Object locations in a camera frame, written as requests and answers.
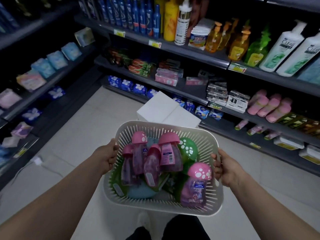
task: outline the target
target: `yellow price label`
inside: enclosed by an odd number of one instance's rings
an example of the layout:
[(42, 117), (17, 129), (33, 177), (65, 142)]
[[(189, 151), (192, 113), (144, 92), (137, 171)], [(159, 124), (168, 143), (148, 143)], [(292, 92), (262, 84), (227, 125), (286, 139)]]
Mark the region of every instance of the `yellow price label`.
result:
[(13, 156), (13, 158), (19, 158), (21, 157), (28, 149), (26, 149), (25, 147), (21, 148), (17, 153), (15, 153), (15, 155)]
[(257, 144), (254, 144), (253, 142), (251, 142), (249, 145), (252, 146), (252, 147), (254, 147), (254, 148), (257, 148), (257, 149), (260, 149), (260, 148), (261, 148), (261, 146), (259, 146), (259, 145), (257, 145)]
[(214, 108), (214, 109), (222, 110), (221, 106), (214, 104), (214, 103), (211, 103), (211, 102), (208, 104), (208, 106), (211, 108)]
[(241, 66), (235, 63), (231, 63), (228, 69), (236, 72), (241, 72), (241, 73), (244, 73), (247, 70), (245, 66)]
[(125, 31), (120, 31), (120, 30), (114, 29), (114, 30), (113, 30), (113, 34), (124, 38), (125, 35), (126, 35), (126, 32), (125, 32)]
[(160, 49), (161, 48), (161, 42), (157, 42), (154, 40), (149, 40), (149, 45), (155, 48)]

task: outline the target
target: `hand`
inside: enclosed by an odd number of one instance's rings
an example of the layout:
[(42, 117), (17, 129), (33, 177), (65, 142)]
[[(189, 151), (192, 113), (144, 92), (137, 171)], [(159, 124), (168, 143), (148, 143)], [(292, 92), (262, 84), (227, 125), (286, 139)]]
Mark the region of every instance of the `hand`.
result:
[(112, 169), (113, 164), (117, 160), (119, 145), (116, 145), (114, 138), (107, 145), (102, 145), (95, 149), (90, 156), (95, 161), (100, 161), (103, 167), (103, 174), (106, 174)]
[(240, 174), (244, 173), (241, 165), (225, 153), (222, 149), (218, 149), (220, 155), (220, 161), (217, 161), (217, 155), (212, 153), (211, 157), (215, 160), (214, 165), (214, 177), (219, 180), (221, 178), (224, 186), (230, 187), (231, 185), (238, 183)]

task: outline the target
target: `white plastic basket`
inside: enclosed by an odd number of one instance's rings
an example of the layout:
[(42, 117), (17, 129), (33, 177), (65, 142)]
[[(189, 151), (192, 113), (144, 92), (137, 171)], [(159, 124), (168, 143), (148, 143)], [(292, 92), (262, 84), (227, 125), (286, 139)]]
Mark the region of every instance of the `white plastic basket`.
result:
[[(195, 142), (198, 147), (200, 162), (213, 166), (213, 159), (210, 157), (211, 153), (218, 155), (218, 142), (216, 138), (204, 129), (193, 129), (180, 126), (172, 126), (166, 124), (158, 124), (144, 121), (128, 121), (120, 126), (115, 138), (120, 146), (117, 161), (114, 169), (117, 168), (119, 159), (122, 154), (122, 149), (125, 145), (131, 142), (131, 137), (136, 131), (144, 131), (148, 137), (159, 138), (163, 133), (174, 132), (179, 137), (188, 137)], [(104, 177), (103, 188), (106, 197), (113, 203), (122, 206), (131, 206), (143, 208), (146, 210), (162, 211), (175, 214), (199, 215), (199, 216), (212, 216), (216, 214), (222, 207), (223, 202), (223, 186), (217, 180), (212, 178), (207, 183), (206, 188), (206, 205), (196, 208), (186, 208), (175, 201), (174, 197), (161, 190), (152, 199), (130, 199), (126, 196), (120, 197), (115, 193), (115, 190), (110, 185), (109, 179), (114, 171), (107, 173)]]

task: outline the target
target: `green mushroom cap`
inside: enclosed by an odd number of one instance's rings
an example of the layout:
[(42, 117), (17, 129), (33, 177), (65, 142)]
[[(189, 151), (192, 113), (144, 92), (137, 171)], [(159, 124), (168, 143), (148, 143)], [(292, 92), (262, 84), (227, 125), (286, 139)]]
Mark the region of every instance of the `green mushroom cap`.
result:
[(182, 163), (185, 164), (188, 161), (196, 161), (198, 156), (198, 148), (193, 140), (187, 137), (181, 137), (178, 143), (178, 148), (182, 156)]

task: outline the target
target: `tiled floor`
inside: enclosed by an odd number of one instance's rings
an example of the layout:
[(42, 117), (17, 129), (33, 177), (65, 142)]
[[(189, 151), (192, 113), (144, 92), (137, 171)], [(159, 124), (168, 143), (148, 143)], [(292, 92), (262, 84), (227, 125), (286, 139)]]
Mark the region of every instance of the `tiled floor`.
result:
[[(142, 106), (129, 98), (100, 88), (41, 149), (47, 171), (34, 164), (26, 167), (13, 184), (0, 193), (0, 223), (56, 184), (100, 145), (107, 144), (117, 128), (137, 119)], [(276, 158), (216, 135), (219, 145), (239, 161), (271, 195), (320, 231), (320, 177), (297, 169)], [(224, 188), (221, 211), (200, 217), (211, 239), (259, 239), (229, 188)], [(133, 231), (139, 210), (112, 204), (99, 183), (72, 237), (78, 239), (125, 239)], [(156, 222), (154, 239), (161, 239), (166, 222), (173, 215), (152, 212)]]

